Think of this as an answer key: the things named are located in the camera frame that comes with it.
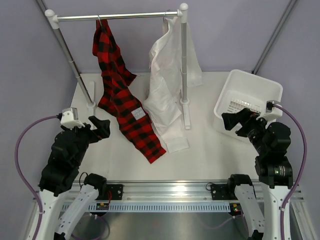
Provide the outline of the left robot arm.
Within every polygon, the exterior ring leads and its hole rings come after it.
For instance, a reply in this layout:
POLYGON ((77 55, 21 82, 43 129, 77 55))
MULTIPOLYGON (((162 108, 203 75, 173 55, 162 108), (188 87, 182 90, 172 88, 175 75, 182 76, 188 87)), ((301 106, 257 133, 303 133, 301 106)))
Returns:
POLYGON ((90 116, 96 127, 91 129, 69 113, 58 115, 62 132, 56 135, 47 165, 39 182, 39 219, 37 240, 68 240, 77 223, 95 199, 107 195, 108 188, 101 182, 85 183, 69 208, 60 215, 62 206, 79 174, 79 168, 90 144, 110 136, 110 121, 90 116))

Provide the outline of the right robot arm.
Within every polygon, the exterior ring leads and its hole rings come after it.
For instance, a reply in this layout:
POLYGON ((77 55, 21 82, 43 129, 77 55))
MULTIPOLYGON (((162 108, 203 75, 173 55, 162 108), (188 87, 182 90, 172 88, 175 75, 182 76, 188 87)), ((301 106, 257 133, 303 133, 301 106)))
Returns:
POLYGON ((280 122, 268 123, 265 117, 244 108, 237 113, 223 113, 224 128, 231 131, 236 125, 239 137, 248 138, 257 151, 255 170, 260 182, 264 210, 254 198, 254 187, 249 177, 233 174, 228 179, 226 192, 240 201, 250 240, 291 239, 288 204, 294 190, 293 169, 286 156, 291 144, 291 130, 280 122))

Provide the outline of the red black plaid shirt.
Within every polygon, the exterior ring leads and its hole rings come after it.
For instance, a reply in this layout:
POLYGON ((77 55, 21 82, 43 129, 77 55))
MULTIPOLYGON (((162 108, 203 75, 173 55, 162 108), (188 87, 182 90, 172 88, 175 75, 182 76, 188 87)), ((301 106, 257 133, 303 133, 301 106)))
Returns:
POLYGON ((114 116, 119 130, 134 147, 154 163, 166 153, 155 134, 152 121, 142 103, 131 93, 129 86, 137 77, 125 65, 106 19, 96 21, 92 54, 101 70, 103 94, 98 107, 114 116))

